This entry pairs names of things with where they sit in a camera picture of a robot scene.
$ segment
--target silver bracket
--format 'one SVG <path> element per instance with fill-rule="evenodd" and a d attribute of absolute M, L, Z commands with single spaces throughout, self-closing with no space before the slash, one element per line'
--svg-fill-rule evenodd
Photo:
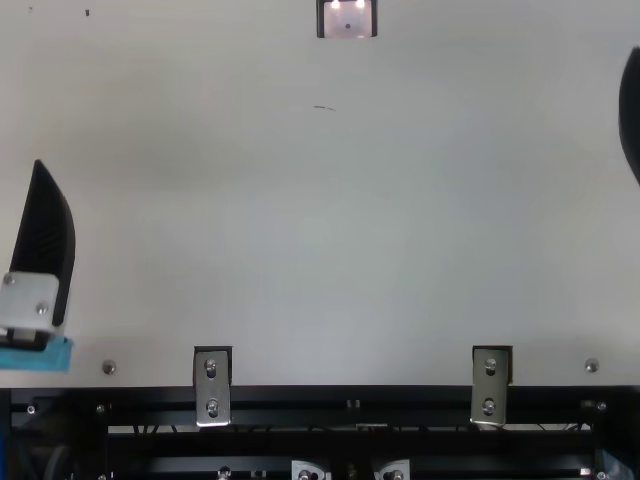
<path fill-rule="evenodd" d="M 6 273 L 0 284 L 0 328 L 62 334 L 62 325 L 52 323 L 59 284 L 47 273 Z"/>
<path fill-rule="evenodd" d="M 198 427 L 223 427 L 231 423 L 229 356 L 226 351 L 196 352 L 193 386 Z"/>
<path fill-rule="evenodd" d="M 396 460 L 383 465 L 373 465 L 376 480 L 411 480 L 411 462 Z"/>
<path fill-rule="evenodd" d="M 505 424 L 509 363 L 506 350 L 476 348 L 473 351 L 472 422 Z"/>
<path fill-rule="evenodd" d="M 291 480 L 331 480 L 329 468 L 306 460 L 291 461 Z"/>

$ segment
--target black fin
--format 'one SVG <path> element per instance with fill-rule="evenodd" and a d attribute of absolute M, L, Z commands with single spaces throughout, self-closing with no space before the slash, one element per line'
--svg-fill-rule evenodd
<path fill-rule="evenodd" d="M 620 84 L 620 141 L 640 183 L 640 48 L 631 52 Z"/>
<path fill-rule="evenodd" d="M 75 256 L 69 205 L 47 168 L 36 160 L 10 271 L 50 273 L 58 278 L 52 321 L 56 327 L 64 322 Z"/>

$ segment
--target black frame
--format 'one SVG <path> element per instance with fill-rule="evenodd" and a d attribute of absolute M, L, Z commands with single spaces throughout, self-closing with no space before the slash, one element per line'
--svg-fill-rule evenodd
<path fill-rule="evenodd" d="M 471 387 L 231 387 L 231 398 L 229 427 L 135 435 L 109 427 L 195 425 L 193 389 L 1 390 L 0 423 L 29 447 L 70 445 L 76 478 L 213 478 L 223 467 L 289 478 L 292 458 L 324 459 L 350 480 L 353 468 L 372 478 L 377 458 L 410 458 L 412 479 L 579 478 L 604 471 L 605 450 L 637 472 L 632 387 L 509 387 L 508 422 L 531 431 L 470 425 Z M 558 423 L 591 429 L 536 425 Z"/>

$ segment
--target metal plate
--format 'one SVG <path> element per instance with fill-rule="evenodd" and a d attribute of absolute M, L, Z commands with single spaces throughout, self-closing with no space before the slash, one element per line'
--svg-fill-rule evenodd
<path fill-rule="evenodd" d="M 207 362 L 213 362 L 207 368 Z M 193 356 L 196 389 L 196 423 L 199 427 L 222 427 L 231 423 L 229 357 L 227 352 L 196 352 Z M 209 407 L 214 402 L 215 408 Z"/>
<path fill-rule="evenodd" d="M 55 275 L 11 272 L 0 282 L 0 328 L 61 331 L 52 324 L 60 283 Z"/>
<path fill-rule="evenodd" d="M 509 352 L 477 348 L 473 351 L 471 421 L 504 425 L 507 413 Z M 491 409 L 486 409 L 490 402 Z"/>
<path fill-rule="evenodd" d="M 640 2 L 381 0 L 357 41 L 315 4 L 0 2 L 0 264 L 36 158 L 78 240 L 69 374 L 2 384 L 189 386 L 195 345 L 236 385 L 471 385 L 473 345 L 640 383 Z"/>

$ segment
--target bolt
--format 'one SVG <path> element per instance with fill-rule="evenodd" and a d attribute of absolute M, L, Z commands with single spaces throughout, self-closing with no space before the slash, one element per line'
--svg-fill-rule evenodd
<path fill-rule="evenodd" d="M 213 359 L 209 359 L 204 362 L 204 368 L 207 370 L 207 377 L 215 378 L 216 376 L 216 361 Z"/>
<path fill-rule="evenodd" d="M 487 359 L 486 362 L 484 362 L 484 368 L 487 369 L 487 372 L 495 372 L 496 365 L 497 365 L 497 362 L 493 358 L 489 358 Z"/>
<path fill-rule="evenodd" d="M 482 411 L 487 417 L 490 417 L 496 413 L 496 403 L 490 398 L 487 398 L 482 404 Z"/>
<path fill-rule="evenodd" d="M 116 373 L 116 362 L 113 360 L 105 360 L 102 362 L 102 371 L 105 375 L 113 375 Z"/>
<path fill-rule="evenodd" d="M 597 358 L 589 358 L 586 362 L 584 362 L 584 369 L 588 373 L 596 373 L 600 368 L 600 362 Z"/>
<path fill-rule="evenodd" d="M 207 402 L 207 412 L 209 412 L 211 418 L 218 416 L 218 401 L 215 398 Z"/>
<path fill-rule="evenodd" d="M 218 471 L 218 478 L 220 480 L 227 480 L 231 476 L 231 469 L 229 467 L 222 467 Z"/>
<path fill-rule="evenodd" d="M 38 313 L 38 315 L 44 315 L 48 311 L 49 305 L 47 305 L 45 302 L 40 302 L 38 305 L 36 305 L 36 312 Z"/>

